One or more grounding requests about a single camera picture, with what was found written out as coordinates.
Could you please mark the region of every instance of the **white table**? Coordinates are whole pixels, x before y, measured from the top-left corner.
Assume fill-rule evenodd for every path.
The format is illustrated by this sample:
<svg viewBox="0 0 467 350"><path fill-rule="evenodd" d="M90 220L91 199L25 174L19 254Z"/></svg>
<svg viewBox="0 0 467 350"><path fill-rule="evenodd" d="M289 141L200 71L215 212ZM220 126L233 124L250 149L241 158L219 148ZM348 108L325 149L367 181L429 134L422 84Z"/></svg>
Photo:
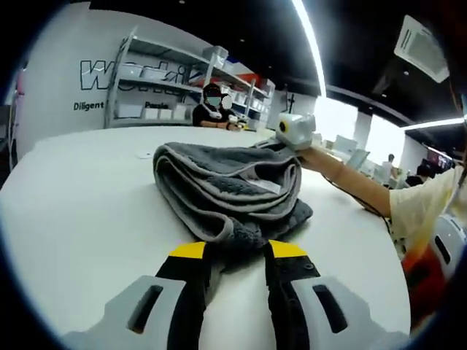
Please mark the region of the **white table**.
<svg viewBox="0 0 467 350"><path fill-rule="evenodd" d="M146 127L39 142L0 192L1 222L19 282L52 330L88 329L108 300L141 275L154 275L168 252L190 241L155 186L152 158L138 156L168 141L231 147L262 138ZM366 300L375 322L408 334L406 283L383 222L311 171L304 171L300 198L314 215L294 241L321 274ZM262 261L223 277L205 313L200 349L275 349Z"/></svg>

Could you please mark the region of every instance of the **air conditioner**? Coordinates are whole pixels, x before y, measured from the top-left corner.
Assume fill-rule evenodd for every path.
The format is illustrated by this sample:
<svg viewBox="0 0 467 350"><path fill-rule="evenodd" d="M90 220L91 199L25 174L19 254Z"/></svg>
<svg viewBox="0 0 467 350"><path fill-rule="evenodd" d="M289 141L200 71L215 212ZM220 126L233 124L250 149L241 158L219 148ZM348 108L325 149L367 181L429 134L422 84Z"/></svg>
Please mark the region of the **air conditioner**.
<svg viewBox="0 0 467 350"><path fill-rule="evenodd" d="M436 82L442 82L449 76L443 51L433 34L410 16L404 18L394 53Z"/></svg>

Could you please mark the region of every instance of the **window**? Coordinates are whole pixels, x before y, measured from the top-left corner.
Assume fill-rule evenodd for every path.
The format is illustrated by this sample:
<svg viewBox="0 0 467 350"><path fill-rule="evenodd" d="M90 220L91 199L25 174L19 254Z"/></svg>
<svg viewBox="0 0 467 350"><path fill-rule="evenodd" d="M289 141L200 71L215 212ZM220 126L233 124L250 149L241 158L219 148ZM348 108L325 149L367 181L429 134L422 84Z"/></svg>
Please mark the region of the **window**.
<svg viewBox="0 0 467 350"><path fill-rule="evenodd" d="M335 141L337 135L353 139L357 114L357 107L320 96L314 107L316 132L323 140Z"/></svg>
<svg viewBox="0 0 467 350"><path fill-rule="evenodd" d="M387 161L387 156L392 153L394 154L393 165L399 167L405 138L405 133L401 128L373 114L366 144L366 150L370 152L369 160L381 164Z"/></svg>

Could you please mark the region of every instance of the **folded towel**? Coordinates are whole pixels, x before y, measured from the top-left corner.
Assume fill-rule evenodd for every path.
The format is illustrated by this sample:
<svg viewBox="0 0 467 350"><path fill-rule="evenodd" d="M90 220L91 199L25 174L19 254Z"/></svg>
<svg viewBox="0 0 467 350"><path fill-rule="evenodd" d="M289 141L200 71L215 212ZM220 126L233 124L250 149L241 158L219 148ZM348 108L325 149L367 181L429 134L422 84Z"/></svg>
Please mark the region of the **folded towel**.
<svg viewBox="0 0 467 350"><path fill-rule="evenodd" d="M155 181L191 232L225 249L258 249L311 217L297 199L301 167L281 147L168 143L154 154Z"/></svg>

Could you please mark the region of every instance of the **shelving unit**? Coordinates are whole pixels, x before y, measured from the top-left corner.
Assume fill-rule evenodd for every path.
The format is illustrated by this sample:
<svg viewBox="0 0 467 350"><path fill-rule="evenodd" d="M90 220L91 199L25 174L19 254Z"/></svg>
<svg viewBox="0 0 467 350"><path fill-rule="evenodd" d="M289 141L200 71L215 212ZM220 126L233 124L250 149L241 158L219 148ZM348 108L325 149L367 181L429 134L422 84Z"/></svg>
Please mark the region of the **shelving unit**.
<svg viewBox="0 0 467 350"><path fill-rule="evenodd" d="M142 118L119 118L116 115L117 92L120 85L139 85L139 86L160 86L167 90L176 90L180 94L178 98L180 102L188 94L199 94L200 101L202 99L202 89L188 84L189 79L192 77L192 72L201 72L204 75L204 86L207 85L211 79L218 78L224 82L232 84L237 88L248 93L247 103L240 104L233 101L234 105L240 106L245 109L245 115L249 111L260 112L257 109L251 108L252 98L265 99L268 98L266 92L258 89L255 86L255 81L252 84L245 82L235 74L229 73L214 65L215 58L210 61L201 56L194 55L191 52L172 47L167 44L155 42L153 40L141 38L135 35L136 28L126 37L117 52L115 65L112 71L111 79L109 82L109 90L107 94L107 103L105 108L104 128L114 128L119 126L135 126L135 125L191 125L191 119L186 120L145 120ZM136 53L140 55L148 55L161 60L172 61L180 63L187 67L182 83L170 82L165 80L151 80L145 78L129 78L122 77L120 67L126 62L128 53Z"/></svg>

